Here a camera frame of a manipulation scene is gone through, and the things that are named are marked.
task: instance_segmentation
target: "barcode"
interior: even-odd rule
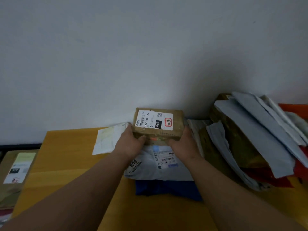
[[[142,116],[141,116],[141,121],[140,121],[140,124],[139,124],[139,126],[143,126],[143,122],[144,122],[144,117],[145,117],[145,115],[142,115]]]
[[[173,160],[173,157],[161,159],[162,161]]]

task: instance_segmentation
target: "red stamp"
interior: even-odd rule
[[[172,119],[171,118],[165,118],[165,126],[167,126],[167,127],[172,126]]]

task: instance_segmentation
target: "person's right hand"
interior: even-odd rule
[[[168,140],[167,143],[172,148],[177,158],[184,164],[190,159],[202,158],[197,143],[193,139],[192,132],[188,126],[185,126],[183,135],[179,141]]]

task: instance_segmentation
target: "yellow table surface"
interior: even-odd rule
[[[77,178],[105,156],[92,155],[99,129],[102,128],[47,132],[13,217]],[[273,188],[254,193],[308,228],[308,190],[296,178],[290,180],[295,188]],[[136,196],[134,180],[124,177],[98,228],[121,231],[176,229],[216,230],[216,226],[202,202],[169,194]]]

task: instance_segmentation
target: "white wall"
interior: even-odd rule
[[[0,144],[203,117],[220,92],[308,102],[308,0],[1,0]]]

